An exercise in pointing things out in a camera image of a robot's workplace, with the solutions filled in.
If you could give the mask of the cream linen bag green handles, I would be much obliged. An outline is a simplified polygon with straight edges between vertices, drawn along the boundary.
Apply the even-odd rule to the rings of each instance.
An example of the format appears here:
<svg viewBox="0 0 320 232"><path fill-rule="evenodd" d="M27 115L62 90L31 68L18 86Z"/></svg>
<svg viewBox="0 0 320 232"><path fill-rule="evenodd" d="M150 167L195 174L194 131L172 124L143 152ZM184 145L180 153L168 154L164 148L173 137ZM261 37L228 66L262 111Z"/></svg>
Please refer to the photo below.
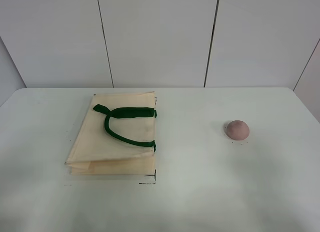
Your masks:
<svg viewBox="0 0 320 232"><path fill-rule="evenodd" d="M113 113L108 134L105 119L109 111L148 107L148 117L120 118ZM154 92L93 95L79 134L66 160L73 175L149 175L156 169Z"/></svg>

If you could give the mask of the pink peach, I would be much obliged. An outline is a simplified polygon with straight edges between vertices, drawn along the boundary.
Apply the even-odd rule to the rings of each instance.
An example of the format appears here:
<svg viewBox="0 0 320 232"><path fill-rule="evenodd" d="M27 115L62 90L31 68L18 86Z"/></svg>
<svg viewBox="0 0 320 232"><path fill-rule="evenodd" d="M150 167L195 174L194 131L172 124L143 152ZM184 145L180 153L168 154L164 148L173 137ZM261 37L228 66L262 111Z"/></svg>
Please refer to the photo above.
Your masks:
<svg viewBox="0 0 320 232"><path fill-rule="evenodd" d="M227 121L223 124L223 130L230 139L242 141L250 134L249 126L241 120Z"/></svg>

